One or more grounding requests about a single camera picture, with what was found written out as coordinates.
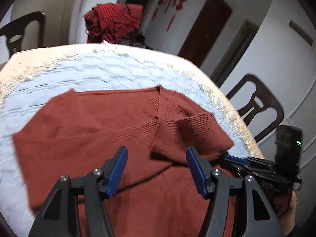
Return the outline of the right hand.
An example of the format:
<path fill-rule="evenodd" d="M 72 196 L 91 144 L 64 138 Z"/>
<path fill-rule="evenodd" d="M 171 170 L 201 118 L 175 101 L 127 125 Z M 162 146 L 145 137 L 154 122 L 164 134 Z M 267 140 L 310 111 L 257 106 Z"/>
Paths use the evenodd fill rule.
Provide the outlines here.
<path fill-rule="evenodd" d="M 285 236 L 290 234 L 295 228 L 296 208 L 297 195 L 294 191 L 274 198 L 275 214 Z"/>

